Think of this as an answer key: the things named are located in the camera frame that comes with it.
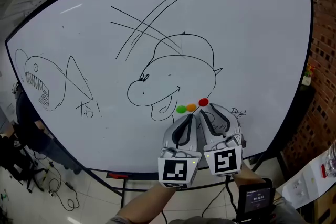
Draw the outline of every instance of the human arm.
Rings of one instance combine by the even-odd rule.
[[[45,134],[47,134],[47,128],[44,126],[43,122],[38,120],[38,121],[35,121],[35,125],[40,129],[42,130]]]
[[[158,183],[125,205],[117,216],[131,223],[149,223],[161,213],[175,192],[176,189],[165,188]]]
[[[15,134],[13,125],[9,124],[5,132],[1,134],[1,137],[7,136],[8,138],[10,138],[13,134]]]

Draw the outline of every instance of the drawn cartoon character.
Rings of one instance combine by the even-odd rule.
[[[22,82],[35,91],[38,101],[47,111],[53,111],[62,105],[66,94],[67,82],[72,83],[87,98],[93,100],[92,93],[73,56],[70,56],[63,72],[58,65],[41,56],[28,57],[18,49],[15,52],[15,64]]]
[[[163,43],[168,38],[181,44],[181,54]],[[130,84],[127,96],[136,106],[151,106],[152,119],[162,121],[173,114],[181,104],[179,99],[184,100],[190,91],[197,97],[196,102],[208,98],[221,70],[214,69],[214,53],[205,38],[186,33],[169,36],[157,44],[139,79]]]
[[[112,6],[113,9],[140,22],[137,28],[111,22],[133,29],[133,33],[121,47],[116,59],[122,50],[127,48],[126,44],[129,42],[131,48],[125,58],[127,61],[143,35],[158,40],[153,48],[151,60],[127,90],[127,97],[132,104],[151,106],[151,117],[155,121],[163,121],[171,116],[174,121],[173,113],[176,107],[184,104],[191,92],[194,97],[191,100],[193,103],[198,103],[201,98],[208,98],[216,86],[216,76],[222,70],[214,68],[214,52],[204,37],[185,32],[166,36],[152,26],[159,16],[179,0],[173,0],[172,3],[163,6],[168,1],[171,0],[163,0],[144,20],[139,20]],[[161,38],[150,35],[147,30],[151,30],[150,33],[155,31]]]

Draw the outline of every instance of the drawn shark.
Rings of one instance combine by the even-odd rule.
[[[47,58],[28,57],[21,49],[15,52],[15,63],[21,82],[29,85],[29,89],[34,91],[33,96],[38,96],[38,101],[47,111],[53,111],[63,103],[68,81],[93,100],[89,86],[73,56],[69,57],[65,72]]]

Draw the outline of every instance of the metal leg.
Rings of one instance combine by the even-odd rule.
[[[284,176],[285,181],[289,180],[290,179],[289,171],[288,171],[287,165],[286,165],[286,163],[285,163],[285,161],[282,157],[281,151],[279,151],[277,153],[277,160],[279,162],[280,169],[282,171],[282,174]]]
[[[120,209],[124,207],[126,181],[127,181],[127,180],[124,179],[124,182],[123,182],[123,184],[122,184],[122,193],[121,193]]]
[[[257,163],[253,166],[252,168],[253,172],[255,172],[259,168],[259,166],[264,162],[264,160],[266,160],[266,157],[267,157],[267,150],[262,154]]]
[[[36,175],[36,174],[38,174],[38,173],[40,173],[40,172],[42,172],[42,171],[47,171],[47,169],[44,169],[44,168],[41,168],[41,169],[39,169],[39,170],[34,170],[34,172],[33,172],[33,175]]]
[[[36,178],[35,178],[35,175],[36,175],[36,174],[37,174],[37,173],[35,173],[35,174],[33,175],[32,179],[33,179],[33,181],[34,181],[36,187],[37,187],[40,191],[44,191],[44,189],[43,189],[42,187],[40,187],[39,183],[37,182],[37,180],[36,180]]]
[[[31,181],[31,177],[28,179],[28,181],[27,181],[27,190],[30,192],[30,193],[32,193],[32,191],[31,191],[31,189],[29,189],[29,187],[30,187],[30,181]]]
[[[110,191],[114,192],[115,194],[122,196],[122,193],[120,191],[117,191],[116,187],[111,187],[108,183],[106,183],[104,180],[102,180],[99,176],[97,176],[94,172],[92,172],[89,169],[84,168],[84,171],[91,176],[93,179],[98,181],[100,184],[102,184],[104,187],[108,188]]]

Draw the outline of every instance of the wire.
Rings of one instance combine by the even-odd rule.
[[[226,179],[225,179],[226,190],[227,190],[227,192],[230,195],[231,204],[232,204],[233,208],[235,209],[236,214],[238,214],[237,207],[236,207],[236,205],[233,202],[233,196],[232,196],[231,190],[229,188],[229,181],[230,181],[230,176],[227,176]]]
[[[45,156],[44,158],[40,159],[40,158],[36,157],[36,155],[35,155],[35,151],[33,151],[33,152],[34,152],[34,158],[37,159],[37,160],[39,160],[39,161],[42,161],[42,160],[44,160],[44,159],[47,158],[47,156]]]
[[[202,217],[203,217],[203,214],[205,213],[205,211],[209,208],[209,206],[213,203],[213,201],[214,200],[216,200],[218,197],[219,197],[219,195],[222,193],[222,191],[225,189],[225,187],[226,186],[224,186],[223,188],[222,188],[222,190],[217,194],[217,196],[210,202],[210,204],[208,204],[208,206],[204,209],[204,211],[203,211],[203,213],[202,213]]]
[[[166,216],[164,215],[163,211],[161,211],[161,214],[163,215],[163,217],[164,217],[164,221],[166,221],[166,224],[168,224],[167,218],[166,218]]]
[[[54,169],[57,171],[57,173],[59,174],[59,178],[60,178],[60,180],[58,180],[58,179],[56,179],[56,178],[53,178],[52,180],[49,181],[48,185],[49,185],[49,190],[50,190],[51,194],[56,194],[56,196],[58,197],[59,201],[61,202],[61,204],[62,204],[62,206],[63,206],[63,208],[64,208],[65,210],[67,210],[68,212],[71,212],[71,211],[75,210],[76,208],[79,207],[79,201],[78,201],[78,199],[77,199],[77,192],[74,190],[74,188],[73,188],[70,184],[68,184],[67,182],[65,182],[65,185],[66,185],[69,189],[71,189],[71,190],[73,190],[73,191],[75,192],[75,194],[76,194],[76,195],[75,195],[75,199],[76,199],[77,204],[78,204],[78,206],[75,206],[74,201],[71,200],[71,199],[68,199],[67,202],[68,202],[68,206],[70,207],[70,209],[66,208],[66,207],[64,206],[64,204],[63,204],[61,198],[59,197],[59,195],[58,195],[58,193],[57,193],[57,192],[59,191],[59,188],[61,187],[62,176],[61,176],[60,172],[55,168],[55,166],[53,165],[52,162],[49,162],[49,164],[51,165],[52,168],[54,168]],[[50,186],[50,183],[53,182],[53,181],[56,181],[56,182],[57,182],[57,187],[56,187],[56,189],[52,189],[51,186]]]

